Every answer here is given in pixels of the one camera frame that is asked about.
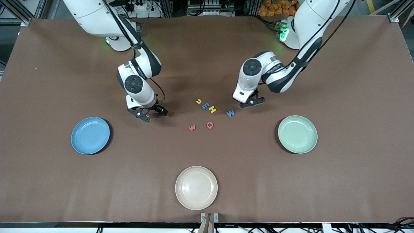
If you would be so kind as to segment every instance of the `table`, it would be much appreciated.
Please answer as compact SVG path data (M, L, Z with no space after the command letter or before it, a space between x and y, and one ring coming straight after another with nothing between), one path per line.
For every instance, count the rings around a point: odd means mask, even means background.
M155 80L169 110L150 124L126 111L115 76L132 51L112 50L74 20L33 19L21 29L0 82L0 221L199 221L218 212L226 222L394 222L414 214L414 66L386 16L349 17L288 91L261 86L266 102L244 110L231 98L241 64L261 51L285 64L296 54L262 22L148 19L142 36L162 62ZM304 155L277 139L278 123L294 114L318 130ZM112 138L101 153L80 155L70 134L92 116L107 120ZM219 184L202 211L185 209L174 192L193 165Z

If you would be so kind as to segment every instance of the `plate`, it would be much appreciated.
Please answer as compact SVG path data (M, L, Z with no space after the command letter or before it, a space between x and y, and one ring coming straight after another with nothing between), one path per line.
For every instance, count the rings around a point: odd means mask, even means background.
M187 209L202 210L214 202L219 187L214 174L205 167L186 168L176 181L176 196Z
M277 130L280 143L289 151L304 154L311 151L318 141L318 133L311 121L303 116L288 116Z
M90 117L79 122L70 139L73 148L83 154L99 152L108 143L110 135L108 123L99 117Z

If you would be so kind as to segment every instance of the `pile of orange blocks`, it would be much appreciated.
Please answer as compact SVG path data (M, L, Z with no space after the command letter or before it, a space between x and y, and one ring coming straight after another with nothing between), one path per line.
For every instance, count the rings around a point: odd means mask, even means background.
M297 0L263 0L263 5L259 8L258 15L274 16L274 15L294 15L299 8Z

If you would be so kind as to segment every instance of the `plate rim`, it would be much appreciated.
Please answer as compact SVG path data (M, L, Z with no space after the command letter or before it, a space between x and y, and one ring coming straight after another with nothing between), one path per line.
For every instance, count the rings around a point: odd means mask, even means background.
M310 123L311 128L313 128L313 129L315 130L315 137L316 137L315 143L314 143L314 145L312 146L312 148L310 148L309 150L307 150L307 151L305 151L305 152L296 152L296 151L289 150L289 149L286 147L286 145L285 145L285 144L283 144L282 139L281 139L281 134L280 134L280 131L281 131L281 126L283 125L283 123L285 123L286 121L288 121L290 118L294 118L294 117L298 117L298 118L302 118L302 119L307 120L307 121ZM304 116L299 116L299 115L291 115L291 116L287 116L287 117L285 117L285 118L284 118L284 119L280 122L280 124L279 124L279 127L278 127L278 129L277 129L277 136L278 136L278 138L279 138L280 143L283 145L283 147L285 147L285 149L287 149L288 151L293 152L293 153L295 153L295 154L306 154L306 153L308 153L308 152L312 151L312 150L316 147L316 144L318 143L318 131L317 131L317 129L316 129L316 127L315 127L315 125L313 124L313 122L312 122L312 121L310 121L308 118L306 118L306 117L304 117Z
M213 183L215 184L215 187L216 187L216 189L214 189L214 198L213 198L213 200L210 202L210 203L208 203L208 205L206 206L206 207L203 207L203 208L189 208L188 206L186 206L185 204L183 204L182 202L181 202L181 200L180 200L180 198L178 197L178 193L177 193L177 190L178 191L180 191L181 189L179 188L179 187L177 187L177 185L178 185L178 181L179 181L179 179L180 179L180 177L182 177L183 176L183 174L185 173L185 172L187 172L188 170L190 170L190 169L194 169L194 168L201 168L201 169L204 169L204 170L206 170L207 172L209 172L211 175L212 175L212 177L214 178L213 179ZM177 177L177 179L176 179L176 184L175 184L175 193L176 193L176 198L177 198L177 200L178 200L178 202L183 206L183 207L185 207L185 208L187 208L187 209L189 209L189 210L195 210L195 211L198 211L198 210L202 210L202 209L205 209L205 208L207 208L207 207L209 207L209 206L211 206L211 204L213 204L213 202L216 200L216 198L217 198L217 193L219 192L219 184L218 184L218 182L217 182L217 178L216 178L216 176L214 175L214 173L212 172L212 171L210 171L210 169L208 169L208 168L206 168L206 167L203 167L203 166L191 166L191 167L188 167L188 168L186 168L186 169L184 169L179 175L178 175L178 177Z
M104 143L104 145L102 146L102 148L100 148L99 150L97 150L96 152L93 152L93 153L83 153L83 152L80 152L75 146L74 146L74 144L76 144L76 143L74 143L74 141L73 141L73 136L74 136L74 134L75 134L75 129L79 126L79 125L81 125L82 123L84 123L85 121L87 121L87 120L89 120L89 119L97 119L98 121L101 121L101 122L103 122L104 124L105 124L105 126L106 126L106 128L107 128L107 130L108 130L108 137L105 139L105 143ZM81 121L79 121L79 123L77 123L76 124L76 126L73 128L73 130L72 130L72 134L70 135L70 143L72 144L72 147L73 147L73 149L76 151L76 152L78 152L79 154L83 154L83 155L93 155L93 154L95 154L95 153L98 153L99 151L101 151L107 144L108 144L108 141L109 141L109 138L110 138L110 136L111 136L111 129L109 128L109 124L106 122L106 120L104 120L104 119L102 119L101 117L97 117L97 116L91 116L91 117L87 117L87 118L85 118L85 119L83 119L83 120L81 120Z

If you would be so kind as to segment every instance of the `white plate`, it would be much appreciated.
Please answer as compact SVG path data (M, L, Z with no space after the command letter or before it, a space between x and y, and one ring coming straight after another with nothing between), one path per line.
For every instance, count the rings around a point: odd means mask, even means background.
M202 210L214 202L219 187L214 174L205 167L185 169L176 181L176 196L187 209Z

